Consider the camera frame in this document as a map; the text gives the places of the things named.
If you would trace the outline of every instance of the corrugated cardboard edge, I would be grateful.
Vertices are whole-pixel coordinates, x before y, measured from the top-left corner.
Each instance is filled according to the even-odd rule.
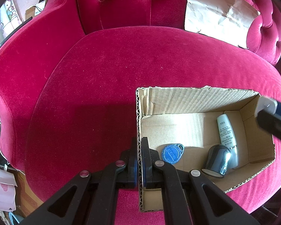
[[[141,108],[140,108],[140,102],[141,102],[141,99],[140,99],[140,96],[139,96],[139,90],[142,89],[142,90],[145,90],[145,89],[151,89],[151,88],[162,88],[162,89],[168,89],[168,88],[172,88],[172,87],[139,87],[136,89],[136,116],[137,116],[137,151],[138,151],[138,190],[139,190],[139,208],[140,208],[140,211],[141,212],[153,212],[153,211],[156,211],[156,210],[144,210],[144,207],[143,207],[143,174],[142,174],[142,159],[141,159],[141,131],[139,129],[139,126],[140,126],[140,121],[141,121]],[[210,89],[212,88],[211,86],[204,86],[204,87],[201,87],[201,88],[195,88],[195,89]],[[229,90],[241,90],[241,91],[250,91],[250,92],[255,92],[256,94],[260,95],[259,92],[257,91],[253,91],[253,90],[245,90],[245,89],[233,89],[233,88],[220,88],[220,87],[217,87],[219,89],[222,89],[222,90],[226,90],[226,91],[229,91]],[[230,188],[229,190],[226,190],[224,191],[225,193],[228,193],[240,186],[242,186],[243,184],[247,183],[248,181],[250,181],[252,178],[254,178],[255,176],[257,176],[258,174],[260,174],[264,169],[266,169],[267,167],[269,167],[275,160],[276,160],[276,146],[274,144],[274,152],[275,152],[275,158],[272,162],[270,162],[268,165],[266,165],[265,167],[263,167],[259,172],[257,172],[256,174],[254,174],[252,177],[248,178],[247,180],[245,180],[244,182]]]

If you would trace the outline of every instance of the tube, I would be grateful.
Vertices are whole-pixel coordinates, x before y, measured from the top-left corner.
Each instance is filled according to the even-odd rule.
[[[220,132],[220,141],[223,146],[226,146],[231,151],[231,158],[228,168],[235,168],[238,166],[238,152],[237,143],[231,123],[226,114],[222,114],[217,118],[218,130]]]

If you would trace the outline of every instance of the sofa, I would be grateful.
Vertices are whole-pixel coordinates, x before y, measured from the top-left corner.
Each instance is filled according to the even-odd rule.
[[[281,102],[281,14],[271,0],[248,49],[184,30],[186,0],[48,0],[0,48],[0,148],[43,201],[81,170],[116,161],[136,136],[137,87],[252,89]],[[276,160],[227,193],[251,213],[281,187]],[[120,190],[115,224],[164,224]]]

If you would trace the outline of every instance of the cardboard box wall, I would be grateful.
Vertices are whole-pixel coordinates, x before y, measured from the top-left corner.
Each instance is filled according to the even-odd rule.
[[[201,170],[208,150],[220,144],[216,118],[227,114],[234,130],[239,165],[224,178],[207,176],[224,192],[248,182],[275,160],[272,135],[255,122],[254,110],[259,93],[250,90],[203,88],[138,88],[138,165],[140,210],[162,210],[160,189],[143,188],[141,138],[148,137],[149,147],[161,154],[164,146],[185,146],[177,169]]]

